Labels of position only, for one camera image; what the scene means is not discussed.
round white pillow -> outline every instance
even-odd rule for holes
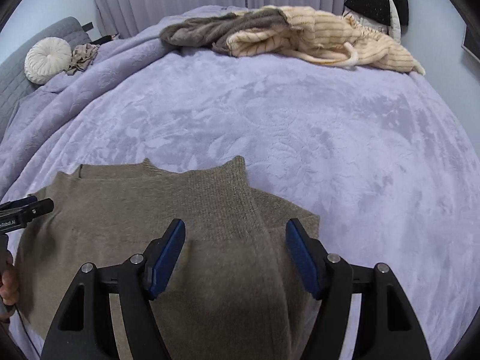
[[[60,38],[39,40],[25,58],[25,75],[34,84],[45,84],[54,75],[66,70],[71,62],[68,42]]]

brown sweater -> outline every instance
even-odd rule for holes
[[[152,310],[172,359],[291,359],[309,295],[285,246],[285,223],[300,218],[317,236],[319,218],[248,186],[245,163],[181,174],[148,160],[80,166],[35,194],[52,214],[24,232],[17,254],[19,307],[45,338],[73,276],[85,262],[123,262],[161,237],[171,219],[187,238],[169,285]],[[118,297],[118,351],[130,358]]]

lavender blanket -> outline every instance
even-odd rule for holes
[[[242,155],[252,187],[320,214],[329,251],[392,267],[433,359],[444,359],[480,299],[480,163],[464,130],[416,73],[236,59],[158,39],[185,17],[227,11],[167,17],[103,45],[85,73],[59,74],[23,99],[0,145],[3,201],[80,163],[149,157],[181,172]],[[11,233],[13,252],[20,235]],[[34,359],[16,317],[11,332]]]

human hand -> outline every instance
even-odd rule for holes
[[[7,251],[7,268],[0,276],[0,295],[3,298],[3,303],[12,306],[20,299],[18,292],[18,276],[15,267],[13,266],[14,258],[11,253]],[[8,314],[0,315],[0,321],[5,321],[15,313],[15,309],[11,309]]]

gray headboard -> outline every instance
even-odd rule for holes
[[[78,20],[67,17],[39,32],[0,64],[0,141],[11,115],[16,112],[18,101],[38,88],[38,85],[27,80],[23,72],[28,50],[39,40],[49,36],[65,39],[71,48],[91,42]]]

